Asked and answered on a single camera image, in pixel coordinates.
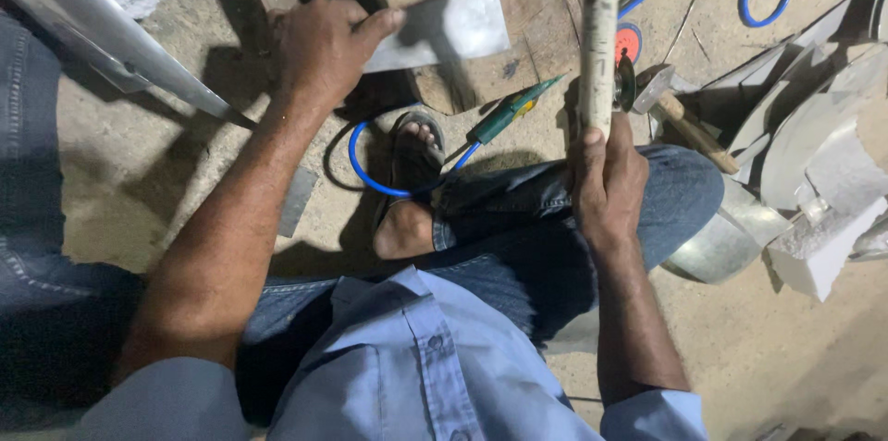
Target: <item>man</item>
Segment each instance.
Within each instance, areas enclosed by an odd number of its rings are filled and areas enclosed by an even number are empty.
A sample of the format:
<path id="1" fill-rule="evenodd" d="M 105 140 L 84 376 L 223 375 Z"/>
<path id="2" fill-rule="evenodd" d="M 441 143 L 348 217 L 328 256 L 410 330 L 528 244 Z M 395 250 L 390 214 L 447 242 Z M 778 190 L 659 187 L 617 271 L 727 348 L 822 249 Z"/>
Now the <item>man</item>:
<path id="1" fill-rule="evenodd" d="M 600 304 L 602 434 L 706 437 L 647 272 L 716 212 L 722 181 L 694 152 L 636 149 L 626 117 L 607 144 L 586 130 L 570 166 L 450 176 L 434 208 L 387 204 L 377 253 L 422 270 L 266 280 L 296 165 L 402 20 L 351 0 L 278 17 L 283 85 L 143 287 L 61 256 L 59 64 L 0 16 L 6 425 L 58 421 L 112 380 L 72 438 L 246 439 L 246 417 L 269 439 L 600 439 L 539 354 Z M 393 185 L 440 171 L 430 117 L 395 131 Z"/>

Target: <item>concrete floor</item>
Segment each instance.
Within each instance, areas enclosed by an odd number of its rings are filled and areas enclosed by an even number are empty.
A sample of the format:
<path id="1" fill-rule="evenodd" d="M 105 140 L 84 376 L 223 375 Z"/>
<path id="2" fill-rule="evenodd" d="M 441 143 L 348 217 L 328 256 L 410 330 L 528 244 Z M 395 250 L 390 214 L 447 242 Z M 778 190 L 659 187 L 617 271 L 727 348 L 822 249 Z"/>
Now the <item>concrete floor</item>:
<path id="1" fill-rule="evenodd" d="M 660 62 L 690 0 L 650 0 L 629 20 L 645 33 L 639 68 Z M 752 0 L 753 15 L 777 0 Z M 736 0 L 698 0 L 671 62 L 692 82 L 714 80 L 799 31 L 838 0 L 793 0 L 763 29 L 745 28 Z M 258 119 L 267 104 L 267 75 L 257 45 L 254 0 L 163 0 L 143 26 L 183 65 L 235 107 Z M 710 61 L 694 40 L 700 37 Z M 249 132 L 162 92 L 123 96 L 83 68 L 68 69 L 60 86 L 59 125 L 65 252 L 145 271 L 235 158 Z M 551 89 L 527 117 L 479 151 L 470 172 L 563 158 L 563 93 Z M 376 141 L 392 114 L 365 136 Z M 450 151 L 481 116 L 474 110 L 437 116 Z M 376 197 L 361 193 L 345 153 L 348 120 L 331 117 L 303 165 L 321 175 L 294 239 L 278 238 L 275 274 L 348 273 L 375 263 L 370 250 Z M 376 168 L 371 162 L 370 168 Z M 784 288 L 775 292 L 756 263 L 721 287 L 652 275 L 696 390 L 703 396 L 712 439 L 752 439 L 777 422 L 805 427 L 868 429 L 888 435 L 888 263 L 849 265 L 825 303 Z M 595 328 L 595 315 L 578 322 Z M 555 350 L 593 349 L 594 335 Z M 570 396 L 597 398 L 595 357 L 549 356 Z M 594 427 L 600 405 L 576 401 Z"/>

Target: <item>light blue shirt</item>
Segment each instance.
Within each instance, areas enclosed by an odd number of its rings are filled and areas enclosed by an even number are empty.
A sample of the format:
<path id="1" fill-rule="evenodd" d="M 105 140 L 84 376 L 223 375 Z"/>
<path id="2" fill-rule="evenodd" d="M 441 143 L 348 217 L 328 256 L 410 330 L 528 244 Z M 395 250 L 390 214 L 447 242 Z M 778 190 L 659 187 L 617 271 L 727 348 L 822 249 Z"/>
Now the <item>light blue shirt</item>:
<path id="1" fill-rule="evenodd" d="M 333 324 L 284 390 L 278 439 L 601 440 L 527 336 L 465 289 L 408 268 L 380 284 L 341 278 Z M 700 398 L 654 390 L 605 410 L 611 440 L 706 439 Z M 191 357 L 142 368 L 72 439 L 248 439 L 234 375 Z"/>

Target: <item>jeans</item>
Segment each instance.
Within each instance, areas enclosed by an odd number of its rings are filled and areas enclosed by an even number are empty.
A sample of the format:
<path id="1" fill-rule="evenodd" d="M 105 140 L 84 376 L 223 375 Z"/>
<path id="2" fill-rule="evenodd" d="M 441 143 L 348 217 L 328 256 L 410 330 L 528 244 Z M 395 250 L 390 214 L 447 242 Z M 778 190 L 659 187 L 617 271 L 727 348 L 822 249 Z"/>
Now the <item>jeans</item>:
<path id="1" fill-rule="evenodd" d="M 124 269 L 61 254 L 60 74 L 51 50 L 0 11 L 0 431 L 69 424 L 102 398 L 144 289 Z M 649 270 L 716 213 L 723 184 L 695 152 L 662 145 L 639 152 L 650 161 L 638 226 Z M 435 210 L 436 252 L 409 261 L 474 293 L 542 347 L 598 301 L 566 171 L 559 161 L 450 176 Z M 381 279 L 395 269 L 363 276 Z M 267 280 L 235 370 L 251 422 L 269 422 L 300 359 L 328 327 L 335 284 Z"/>

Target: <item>shirt button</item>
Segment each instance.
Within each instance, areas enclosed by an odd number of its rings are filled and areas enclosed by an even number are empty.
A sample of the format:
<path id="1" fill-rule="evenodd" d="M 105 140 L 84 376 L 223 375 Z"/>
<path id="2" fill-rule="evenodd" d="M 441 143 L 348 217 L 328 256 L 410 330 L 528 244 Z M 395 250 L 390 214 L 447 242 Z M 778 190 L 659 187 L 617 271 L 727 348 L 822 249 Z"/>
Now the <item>shirt button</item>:
<path id="1" fill-rule="evenodd" d="M 436 351 L 440 349 L 443 342 L 444 340 L 440 338 L 440 335 L 435 335 L 429 339 L 429 347 L 432 348 L 433 351 Z"/>

